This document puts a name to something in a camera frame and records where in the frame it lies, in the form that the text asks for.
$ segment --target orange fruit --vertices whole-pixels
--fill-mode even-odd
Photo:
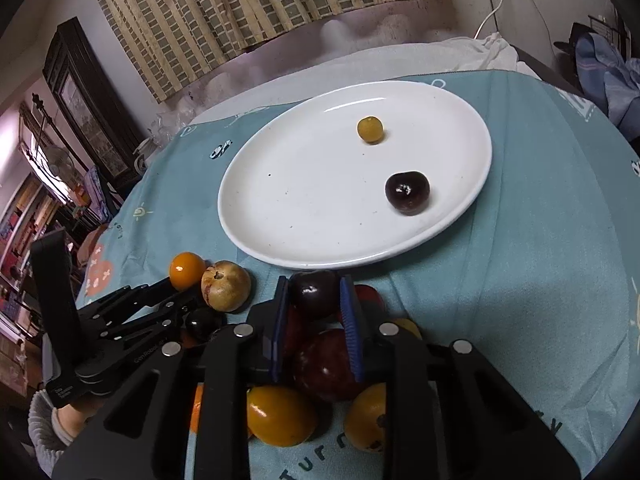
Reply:
[[[169,281],[176,290],[186,290],[200,281],[206,268],[197,254],[180,253],[169,264]]]
[[[344,434],[361,451],[385,449],[386,384],[374,384],[355,398],[344,417]]]
[[[309,399],[286,386],[256,386],[246,396],[249,430],[265,444],[290,447],[308,439],[318,425]]]
[[[422,339],[422,334],[420,333],[420,329],[410,319],[401,318],[401,319],[392,319],[391,321],[392,323],[404,328],[405,330],[408,330],[413,335],[415,335],[418,339]]]
[[[200,406],[202,405],[202,392],[204,390],[203,384],[198,384],[196,388],[196,396],[193,399],[193,409],[191,410],[191,422],[189,427],[193,433],[198,433],[198,424],[200,422]],[[249,428],[246,429],[247,438],[250,438],[253,433]]]

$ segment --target dark plum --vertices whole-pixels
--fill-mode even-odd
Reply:
[[[393,174],[385,184],[386,199],[404,214],[420,211],[427,202],[430,191],[429,181],[419,171]]]
[[[322,319],[340,309],[340,277],[332,270],[299,272],[289,279],[289,294],[303,317]]]

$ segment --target wooden cabinet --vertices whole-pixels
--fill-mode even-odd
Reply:
[[[133,152],[145,137],[111,87],[77,18],[58,26],[43,74],[92,161],[114,189],[127,196],[140,180]]]

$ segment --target bedsheet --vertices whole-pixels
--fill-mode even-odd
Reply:
[[[227,73],[220,74],[207,89],[215,86],[218,93],[227,98],[199,113],[190,124],[224,119],[261,106],[301,101],[359,83],[470,70],[513,70],[540,79],[526,63],[518,60],[516,49],[498,32],[484,40],[451,38],[434,43],[378,46],[283,75],[239,94],[229,95],[237,84],[236,79]],[[183,108],[193,106],[190,99],[182,100]]]
[[[352,275],[375,286],[391,314],[409,316],[428,340],[473,342],[586,475],[640,396],[637,155],[592,103],[529,76],[402,79],[437,84],[474,106],[489,127],[494,160],[478,199],[451,227]],[[181,251],[237,262],[255,277],[252,303],[272,297],[278,277],[291,271],[238,250],[220,227],[216,199],[244,142],[292,106],[176,135],[100,237],[78,307],[164,278]],[[252,478],[380,478],[382,457],[357,452],[340,436],[345,410],[336,406],[331,429],[313,442],[279,449],[252,439]],[[192,460],[193,436],[188,451]]]

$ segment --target yellow fruit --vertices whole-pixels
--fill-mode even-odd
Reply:
[[[358,135],[365,142],[378,142],[384,136],[382,123],[377,117],[365,117],[358,123]]]
[[[374,384],[355,398],[344,418],[344,434],[361,451],[385,449],[386,384]]]
[[[290,447],[308,439],[318,425],[313,404],[286,386],[256,386],[246,396],[249,430],[265,444]]]
[[[197,254],[180,253],[169,264],[169,281],[176,290],[186,290],[200,281],[206,268]]]
[[[239,265],[222,260],[204,271],[201,287],[209,306],[219,312],[231,312],[249,297],[251,277]]]
[[[420,329],[410,319],[393,319],[392,322],[398,326],[401,326],[405,330],[408,330],[413,335],[415,335],[418,339],[422,339],[422,334],[420,333]]]

